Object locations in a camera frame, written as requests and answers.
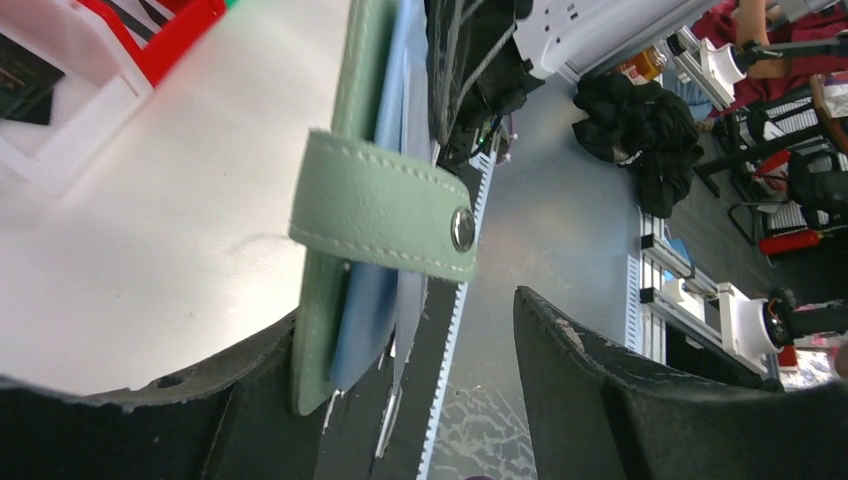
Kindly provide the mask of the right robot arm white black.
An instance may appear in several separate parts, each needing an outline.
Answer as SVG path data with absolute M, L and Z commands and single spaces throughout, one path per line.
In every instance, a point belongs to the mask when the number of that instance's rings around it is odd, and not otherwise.
M 572 83 L 650 47 L 669 49 L 685 80 L 716 106 L 731 84 L 709 64 L 713 47 L 687 25 L 709 1 L 427 1 L 430 125 L 437 162 L 458 167 L 490 143 L 483 129 L 521 108 L 551 76 Z

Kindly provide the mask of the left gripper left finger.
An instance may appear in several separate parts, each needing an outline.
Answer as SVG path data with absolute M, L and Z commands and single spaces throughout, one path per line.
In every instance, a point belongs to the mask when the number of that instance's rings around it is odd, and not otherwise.
M 1 392 L 5 479 L 311 479 L 318 414 L 291 404 L 293 315 L 125 404 Z

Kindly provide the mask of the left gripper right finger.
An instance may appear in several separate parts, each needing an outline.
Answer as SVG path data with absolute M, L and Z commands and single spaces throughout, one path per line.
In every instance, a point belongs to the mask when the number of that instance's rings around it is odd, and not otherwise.
M 769 392 L 636 354 L 533 289 L 513 300 L 542 479 L 843 479 L 847 385 Z

